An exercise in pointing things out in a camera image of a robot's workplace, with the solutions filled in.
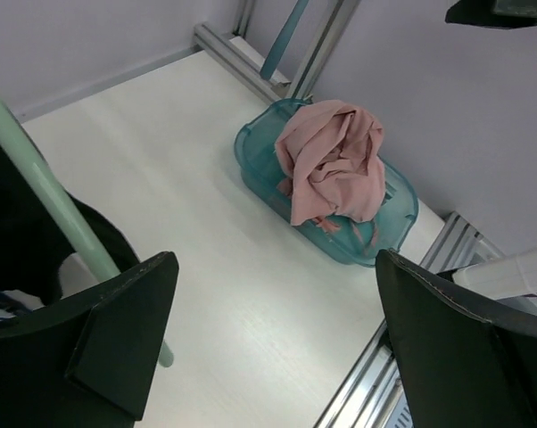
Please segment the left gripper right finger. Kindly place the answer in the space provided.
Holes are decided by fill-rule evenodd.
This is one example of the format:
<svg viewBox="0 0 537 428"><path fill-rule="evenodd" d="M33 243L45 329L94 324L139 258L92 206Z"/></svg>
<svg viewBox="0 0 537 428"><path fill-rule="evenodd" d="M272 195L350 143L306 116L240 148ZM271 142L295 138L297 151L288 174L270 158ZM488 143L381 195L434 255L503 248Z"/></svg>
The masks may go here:
<svg viewBox="0 0 537 428"><path fill-rule="evenodd" d="M537 316L395 251L376 282L416 427L537 427Z"/></svg>

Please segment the blue-grey plastic hanger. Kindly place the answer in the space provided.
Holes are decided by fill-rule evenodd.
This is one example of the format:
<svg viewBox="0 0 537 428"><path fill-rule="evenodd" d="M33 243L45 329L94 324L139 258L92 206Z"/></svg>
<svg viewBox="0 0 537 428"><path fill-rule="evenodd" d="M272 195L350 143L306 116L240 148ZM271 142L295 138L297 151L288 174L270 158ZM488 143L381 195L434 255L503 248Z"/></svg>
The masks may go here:
<svg viewBox="0 0 537 428"><path fill-rule="evenodd" d="M285 24L280 29L274 43L270 47L262 67L260 68L261 79L265 81L271 80L308 4L309 0L296 1L292 11L285 21Z"/></svg>

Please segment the pink trousers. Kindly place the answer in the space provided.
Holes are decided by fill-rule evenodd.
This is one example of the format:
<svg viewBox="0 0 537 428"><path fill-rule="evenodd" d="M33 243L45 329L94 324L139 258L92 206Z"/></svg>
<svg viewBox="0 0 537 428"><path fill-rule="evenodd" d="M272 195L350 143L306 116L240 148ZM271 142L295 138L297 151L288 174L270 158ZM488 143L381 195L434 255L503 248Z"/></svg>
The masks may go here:
<svg viewBox="0 0 537 428"><path fill-rule="evenodd" d="M372 221L386 191L383 141L381 122L357 105L328 100L299 108L275 142L290 224L311 221L335 233L340 226L332 216L353 226Z"/></svg>

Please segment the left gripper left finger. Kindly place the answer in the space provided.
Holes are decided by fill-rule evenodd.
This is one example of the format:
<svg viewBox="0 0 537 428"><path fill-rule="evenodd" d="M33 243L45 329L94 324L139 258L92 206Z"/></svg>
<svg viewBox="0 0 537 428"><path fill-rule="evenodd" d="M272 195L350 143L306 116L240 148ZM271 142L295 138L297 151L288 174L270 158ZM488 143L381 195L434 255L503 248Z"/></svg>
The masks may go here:
<svg viewBox="0 0 537 428"><path fill-rule="evenodd" d="M131 427L145 412L178 280L161 252L0 322L0 427Z"/></svg>

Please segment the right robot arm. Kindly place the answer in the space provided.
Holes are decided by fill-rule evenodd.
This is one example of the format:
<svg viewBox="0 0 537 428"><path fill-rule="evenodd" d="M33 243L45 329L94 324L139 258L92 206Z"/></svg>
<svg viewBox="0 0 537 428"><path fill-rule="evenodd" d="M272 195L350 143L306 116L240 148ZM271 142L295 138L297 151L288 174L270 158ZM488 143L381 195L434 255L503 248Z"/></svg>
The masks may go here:
<svg viewBox="0 0 537 428"><path fill-rule="evenodd" d="M446 12L445 21L491 29L537 27L537 1L458 1ZM525 300L537 313L537 248L460 268L452 278L493 300Z"/></svg>

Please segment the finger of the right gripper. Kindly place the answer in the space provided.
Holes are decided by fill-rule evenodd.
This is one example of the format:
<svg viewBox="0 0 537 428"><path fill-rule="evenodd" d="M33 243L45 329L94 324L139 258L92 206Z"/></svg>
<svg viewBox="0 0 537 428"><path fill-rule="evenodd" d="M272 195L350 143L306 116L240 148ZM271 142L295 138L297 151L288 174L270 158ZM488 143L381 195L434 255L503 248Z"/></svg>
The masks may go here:
<svg viewBox="0 0 537 428"><path fill-rule="evenodd" d="M444 20L489 29L533 28L537 27L537 0L460 0Z"/></svg>

